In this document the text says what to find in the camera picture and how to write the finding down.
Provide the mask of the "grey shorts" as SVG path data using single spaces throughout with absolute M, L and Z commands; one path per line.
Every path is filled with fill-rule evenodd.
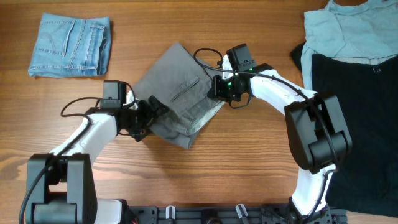
M 154 96 L 169 108 L 150 130 L 174 145 L 190 149 L 201 128 L 224 105 L 207 97 L 217 74 L 197 64 L 179 42 L 171 45 L 133 87 L 138 99 Z

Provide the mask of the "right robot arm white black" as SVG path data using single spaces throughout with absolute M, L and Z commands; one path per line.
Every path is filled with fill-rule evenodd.
M 290 153 L 299 166 L 289 199 L 289 223 L 311 223 L 328 215 L 330 179 L 352 150 L 337 97 L 302 88 L 272 66 L 257 64 L 246 44 L 229 49 L 214 70 L 208 97 L 232 103 L 243 94 L 269 103 L 285 117 Z

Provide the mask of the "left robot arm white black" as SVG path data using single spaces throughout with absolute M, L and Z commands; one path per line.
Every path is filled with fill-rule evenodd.
M 130 84 L 116 80 L 105 81 L 95 101 L 63 144 L 28 160 L 19 223 L 138 222 L 125 200 L 97 198 L 92 165 L 116 136 L 143 140 L 169 108 L 153 95 L 137 100 Z

